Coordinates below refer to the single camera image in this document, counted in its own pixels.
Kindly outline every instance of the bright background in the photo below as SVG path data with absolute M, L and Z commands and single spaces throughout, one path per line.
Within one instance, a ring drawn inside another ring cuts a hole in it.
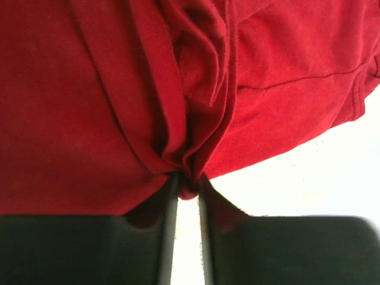
M 361 216 L 380 232 L 380 88 L 365 104 L 357 121 L 211 183 L 250 215 Z M 197 202 L 179 201 L 173 285 L 204 284 Z

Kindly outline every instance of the red t-shirt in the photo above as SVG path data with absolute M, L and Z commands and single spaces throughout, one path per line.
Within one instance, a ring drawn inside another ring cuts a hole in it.
M 378 0 L 1 4 L 0 214 L 123 214 L 356 120 L 380 83 Z

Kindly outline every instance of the red fabric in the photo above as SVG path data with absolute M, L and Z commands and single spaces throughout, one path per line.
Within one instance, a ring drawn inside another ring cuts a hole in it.
M 3 0 L 0 214 L 123 214 L 355 120 L 379 27 L 378 0 Z

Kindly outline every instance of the black plastic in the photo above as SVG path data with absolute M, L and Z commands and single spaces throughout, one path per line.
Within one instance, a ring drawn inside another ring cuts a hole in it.
M 252 217 L 203 176 L 206 285 L 380 284 L 379 236 L 358 217 Z
M 0 217 L 0 284 L 169 285 L 178 183 L 122 217 Z

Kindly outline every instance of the seam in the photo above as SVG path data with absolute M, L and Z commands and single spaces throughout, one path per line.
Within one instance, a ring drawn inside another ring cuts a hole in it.
M 354 81 L 354 86 L 351 90 L 351 93 L 352 93 L 352 97 L 351 97 L 351 102 L 352 102 L 352 116 L 351 118 L 349 119 L 349 121 L 355 121 L 355 119 L 357 118 L 357 113 L 358 113 L 358 109 L 360 109 L 360 106 L 358 106 L 357 103 L 359 103 L 360 105 L 360 83 L 361 83 L 361 78 L 360 77 L 357 77 Z
M 360 83 L 359 83 L 359 99 L 358 99 L 358 104 L 359 104 L 359 115 L 358 115 L 358 119 L 364 115 L 365 113 L 365 110 L 364 110 L 364 107 L 365 107 L 365 103 L 364 103 L 364 98 L 365 98 L 365 78 L 366 78 L 366 74 L 364 73 L 362 75 L 362 79 L 360 80 Z
M 254 15 L 257 15 L 257 14 L 260 13 L 261 11 L 263 11 L 263 10 L 269 8 L 270 6 L 273 6 L 274 3 L 275 3 L 275 1 L 269 3 L 268 5 L 266 5 L 266 6 L 264 6 L 264 7 L 261 7 L 261 9 L 259 9 L 259 10 L 257 10 L 257 11 L 254 11 L 251 15 L 246 16 L 244 19 L 242 19 L 242 20 L 240 20 L 239 22 L 237 22 L 237 25 L 241 25 L 241 24 L 243 24 L 245 21 L 249 20 L 249 19 L 250 19 L 251 17 L 253 17 Z
M 380 77 L 380 74 L 379 74 L 379 62 L 378 62 L 378 59 L 377 59 L 376 56 L 375 56 L 375 63 L 376 63 L 376 73 L 375 73 L 375 77 Z
M 282 86 L 282 85 L 286 85 L 286 84 L 290 84 L 290 83 L 296 83 L 298 81 L 302 81 L 302 80 L 308 80 L 308 79 L 323 79 L 323 78 L 328 78 L 328 77 L 331 77 L 331 76 L 334 76 L 334 75 L 345 75 L 345 74 L 350 74 L 350 73 L 353 73 L 355 71 L 357 71 L 358 69 L 360 69 L 362 66 L 364 66 L 366 64 L 366 62 L 360 64 L 358 67 L 356 67 L 355 69 L 351 70 L 351 71 L 348 71 L 348 72 L 335 72 L 335 73 L 331 73 L 331 74 L 328 74 L 328 75 L 322 75 L 322 76 L 310 76 L 310 77 L 304 77 L 304 78 L 299 78 L 299 79 L 295 79 L 295 80 L 290 80 L 290 81 L 285 81 L 285 82 L 282 82 L 282 83 L 277 83 L 277 84 L 274 84 L 274 85 L 271 85 L 271 86 L 267 86 L 267 87 L 263 87 L 263 88 L 258 88 L 258 87 L 250 87 L 250 86 L 245 86 L 245 85 L 240 85 L 238 86 L 237 90 L 241 90 L 241 89 L 253 89 L 253 90 L 268 90 L 270 88 L 274 88 L 274 87 L 278 87 L 278 86 Z

